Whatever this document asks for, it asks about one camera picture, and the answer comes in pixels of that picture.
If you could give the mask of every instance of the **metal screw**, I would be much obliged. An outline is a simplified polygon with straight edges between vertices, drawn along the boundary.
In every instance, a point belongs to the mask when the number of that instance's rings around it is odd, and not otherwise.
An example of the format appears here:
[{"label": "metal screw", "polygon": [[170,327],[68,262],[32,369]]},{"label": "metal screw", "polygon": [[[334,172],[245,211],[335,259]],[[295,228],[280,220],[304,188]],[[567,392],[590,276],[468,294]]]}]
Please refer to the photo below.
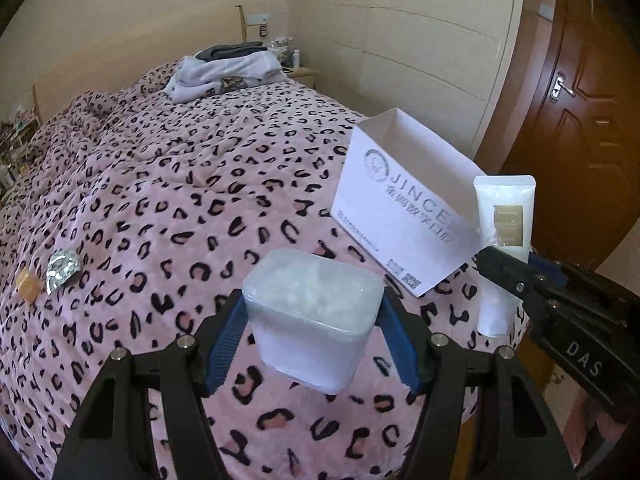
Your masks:
[{"label": "metal screw", "polygon": [[180,348],[189,348],[190,346],[193,346],[195,342],[196,338],[192,335],[183,335],[181,338],[178,338],[178,346]]},{"label": "metal screw", "polygon": [[433,334],[431,342],[436,346],[446,346],[449,343],[449,338],[444,334]]},{"label": "metal screw", "polygon": [[123,346],[118,346],[111,351],[110,355],[114,361],[122,361],[127,356],[127,349]]},{"label": "metal screw", "polygon": [[501,346],[498,348],[498,355],[503,359],[513,359],[513,356],[516,355],[516,352],[513,351],[513,348],[510,346]]}]

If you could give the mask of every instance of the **printed logo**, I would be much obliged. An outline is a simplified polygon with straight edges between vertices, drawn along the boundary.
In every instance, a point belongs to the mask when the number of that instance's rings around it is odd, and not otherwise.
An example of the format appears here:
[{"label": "printed logo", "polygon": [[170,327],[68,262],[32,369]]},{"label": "printed logo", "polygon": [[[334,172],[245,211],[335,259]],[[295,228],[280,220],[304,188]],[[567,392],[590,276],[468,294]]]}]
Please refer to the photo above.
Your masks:
[{"label": "printed logo", "polygon": [[378,150],[369,150],[365,154],[364,167],[373,181],[384,182],[389,176],[389,164]]}]

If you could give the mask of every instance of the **door frame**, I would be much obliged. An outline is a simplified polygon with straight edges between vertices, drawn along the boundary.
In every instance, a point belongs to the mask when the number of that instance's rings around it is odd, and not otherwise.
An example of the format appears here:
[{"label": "door frame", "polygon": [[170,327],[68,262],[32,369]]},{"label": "door frame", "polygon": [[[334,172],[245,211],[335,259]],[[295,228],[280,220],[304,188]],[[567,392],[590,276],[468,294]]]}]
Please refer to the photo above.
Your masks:
[{"label": "door frame", "polygon": [[548,16],[533,10],[545,5],[542,0],[524,1],[511,65],[492,120],[474,157],[474,162],[487,174],[500,172],[512,148],[517,148],[520,133],[530,130],[535,124],[560,54],[566,0],[556,0],[551,23]]}]

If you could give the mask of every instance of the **white cardboard box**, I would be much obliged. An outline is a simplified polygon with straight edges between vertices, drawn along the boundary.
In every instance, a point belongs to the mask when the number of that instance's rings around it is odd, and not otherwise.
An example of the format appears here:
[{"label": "white cardboard box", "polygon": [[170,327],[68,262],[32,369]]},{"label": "white cardboard box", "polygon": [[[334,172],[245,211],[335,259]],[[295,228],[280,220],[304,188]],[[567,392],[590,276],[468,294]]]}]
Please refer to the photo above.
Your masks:
[{"label": "white cardboard box", "polygon": [[413,295],[481,248],[471,160],[394,108],[357,124],[332,217]]}]

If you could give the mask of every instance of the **blue gripper pad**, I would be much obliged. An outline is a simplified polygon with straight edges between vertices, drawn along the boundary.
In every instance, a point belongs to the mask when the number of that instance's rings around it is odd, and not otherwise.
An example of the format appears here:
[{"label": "blue gripper pad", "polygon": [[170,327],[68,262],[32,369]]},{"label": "blue gripper pad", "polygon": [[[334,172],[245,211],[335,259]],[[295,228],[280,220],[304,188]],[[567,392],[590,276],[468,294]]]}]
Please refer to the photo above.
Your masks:
[{"label": "blue gripper pad", "polygon": [[207,390],[211,395],[225,382],[231,362],[234,360],[236,350],[238,350],[244,327],[249,321],[244,297],[240,294],[231,310],[224,312],[223,308],[223,311],[217,317],[221,318],[220,321],[223,325],[215,343],[211,347],[207,377],[205,379]]},{"label": "blue gripper pad", "polygon": [[424,320],[415,314],[409,314],[401,303],[394,305],[396,301],[400,303],[398,298],[392,300],[386,292],[384,293],[376,325],[382,329],[402,384],[406,384],[412,394],[420,395],[424,386],[420,365],[424,357],[420,355],[421,345],[412,335],[418,336],[418,339],[421,337],[419,334],[409,333],[408,330],[414,332],[415,328],[415,331],[419,332]]},{"label": "blue gripper pad", "polygon": [[566,286],[569,283],[569,278],[562,272],[559,264],[545,260],[535,253],[529,253],[529,265],[550,279],[554,285]]}]

